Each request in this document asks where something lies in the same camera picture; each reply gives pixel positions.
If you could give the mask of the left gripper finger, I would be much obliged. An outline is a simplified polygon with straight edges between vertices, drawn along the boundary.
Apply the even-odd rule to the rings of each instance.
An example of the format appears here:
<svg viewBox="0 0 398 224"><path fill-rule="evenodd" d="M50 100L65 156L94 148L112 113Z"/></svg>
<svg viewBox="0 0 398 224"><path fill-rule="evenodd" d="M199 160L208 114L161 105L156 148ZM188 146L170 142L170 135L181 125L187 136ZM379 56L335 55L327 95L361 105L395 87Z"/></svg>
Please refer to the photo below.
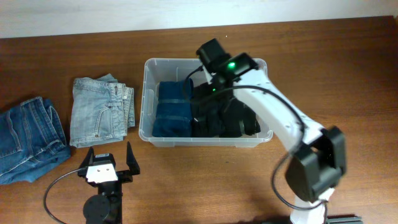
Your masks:
<svg viewBox="0 0 398 224"><path fill-rule="evenodd" d="M93 147L90 147L87 155L85 156L83 162L80 164L79 168L87 168L88 166L91 166L93 163L93 158L94 158L95 154L94 154L94 149Z"/></svg>
<svg viewBox="0 0 398 224"><path fill-rule="evenodd" d="M129 141L127 142L126 164L129 167L131 175L139 175L141 173L141 169L136 161Z"/></svg>

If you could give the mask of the dark navy garment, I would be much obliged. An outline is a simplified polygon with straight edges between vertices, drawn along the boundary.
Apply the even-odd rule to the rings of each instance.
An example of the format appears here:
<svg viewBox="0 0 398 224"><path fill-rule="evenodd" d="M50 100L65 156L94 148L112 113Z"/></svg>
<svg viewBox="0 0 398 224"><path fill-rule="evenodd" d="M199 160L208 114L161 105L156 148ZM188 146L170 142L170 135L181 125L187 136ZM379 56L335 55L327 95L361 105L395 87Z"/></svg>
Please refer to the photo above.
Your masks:
<svg viewBox="0 0 398 224"><path fill-rule="evenodd" d="M212 99L202 104L191 104L192 136L194 138L212 138L225 131L220 111L223 103Z"/></svg>

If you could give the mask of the black garment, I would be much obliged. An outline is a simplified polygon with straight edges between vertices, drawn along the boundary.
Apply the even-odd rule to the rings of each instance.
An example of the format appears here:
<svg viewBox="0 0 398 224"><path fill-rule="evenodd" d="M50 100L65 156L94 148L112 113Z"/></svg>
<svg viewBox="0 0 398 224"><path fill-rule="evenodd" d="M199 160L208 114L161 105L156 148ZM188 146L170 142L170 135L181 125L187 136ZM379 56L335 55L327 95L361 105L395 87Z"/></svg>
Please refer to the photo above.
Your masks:
<svg viewBox="0 0 398 224"><path fill-rule="evenodd" d="M221 138L240 138L243 135L252 136L261 132L255 112L235 98L221 110L220 116L224 125Z"/></svg>

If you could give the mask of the light blue jeans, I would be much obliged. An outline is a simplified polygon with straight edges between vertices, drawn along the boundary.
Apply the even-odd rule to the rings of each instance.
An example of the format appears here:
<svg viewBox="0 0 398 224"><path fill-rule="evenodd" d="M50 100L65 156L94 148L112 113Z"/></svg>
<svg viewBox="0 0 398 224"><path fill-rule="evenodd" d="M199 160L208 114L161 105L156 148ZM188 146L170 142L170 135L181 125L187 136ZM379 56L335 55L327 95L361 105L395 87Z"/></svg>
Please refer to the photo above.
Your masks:
<svg viewBox="0 0 398 224"><path fill-rule="evenodd" d="M81 148L122 141L135 124L133 88L118 82L110 73L98 79L74 80L71 146Z"/></svg>

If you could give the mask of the teal blue garment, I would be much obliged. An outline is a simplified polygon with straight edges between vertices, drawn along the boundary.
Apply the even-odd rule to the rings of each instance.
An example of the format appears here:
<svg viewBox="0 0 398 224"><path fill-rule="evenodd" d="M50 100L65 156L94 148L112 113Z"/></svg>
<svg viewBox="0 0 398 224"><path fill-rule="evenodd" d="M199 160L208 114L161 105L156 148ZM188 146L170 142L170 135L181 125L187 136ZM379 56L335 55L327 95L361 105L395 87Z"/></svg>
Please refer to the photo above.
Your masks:
<svg viewBox="0 0 398 224"><path fill-rule="evenodd" d="M160 82L159 99L152 130L157 138L190 138L193 119L190 99L193 82Z"/></svg>

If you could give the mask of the clear plastic storage bin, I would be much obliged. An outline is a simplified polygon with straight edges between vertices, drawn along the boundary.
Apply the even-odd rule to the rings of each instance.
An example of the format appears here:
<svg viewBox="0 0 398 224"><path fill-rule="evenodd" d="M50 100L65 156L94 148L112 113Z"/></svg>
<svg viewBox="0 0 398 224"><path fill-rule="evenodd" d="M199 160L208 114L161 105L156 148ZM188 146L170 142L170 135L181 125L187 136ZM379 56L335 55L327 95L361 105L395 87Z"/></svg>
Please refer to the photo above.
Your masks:
<svg viewBox="0 0 398 224"><path fill-rule="evenodd" d="M243 135L240 138L156 138L152 135L159 101L159 83L184 80L200 65L200 61L195 58L150 58L146 61L142 84L139 137L156 147L234 146L245 148L256 147L270 141L273 131L260 117L256 119L261 132L252 136Z"/></svg>

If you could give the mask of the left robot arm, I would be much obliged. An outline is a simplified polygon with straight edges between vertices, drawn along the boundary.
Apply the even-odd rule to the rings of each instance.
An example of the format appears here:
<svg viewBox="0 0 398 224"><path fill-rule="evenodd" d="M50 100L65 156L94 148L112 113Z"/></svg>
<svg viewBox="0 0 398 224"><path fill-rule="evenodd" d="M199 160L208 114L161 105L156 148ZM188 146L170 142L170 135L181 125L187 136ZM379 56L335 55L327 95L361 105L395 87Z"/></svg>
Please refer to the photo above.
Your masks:
<svg viewBox="0 0 398 224"><path fill-rule="evenodd" d="M131 183L141 173L130 143L126 149L127 170L116 170L116 161L110 153L95 154L91 147L81 163L78 176L98 190L83 206L87 223L121 224L123 222L122 184Z"/></svg>

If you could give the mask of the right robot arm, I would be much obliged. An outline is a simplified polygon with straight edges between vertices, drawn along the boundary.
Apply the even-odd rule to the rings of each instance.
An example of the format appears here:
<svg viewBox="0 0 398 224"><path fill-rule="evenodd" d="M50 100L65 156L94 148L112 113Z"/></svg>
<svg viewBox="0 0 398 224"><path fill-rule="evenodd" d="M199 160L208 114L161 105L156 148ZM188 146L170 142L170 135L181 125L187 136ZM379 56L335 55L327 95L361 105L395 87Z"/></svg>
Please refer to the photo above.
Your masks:
<svg viewBox="0 0 398 224"><path fill-rule="evenodd" d="M267 72L247 53L232 57L216 39L196 51L212 94L206 103L233 95L277 135L286 153L271 175L275 196L292 209L286 223L362 223L354 215L328 217L328 202L346 174L346 141L333 126L324 128L300 111L269 80Z"/></svg>

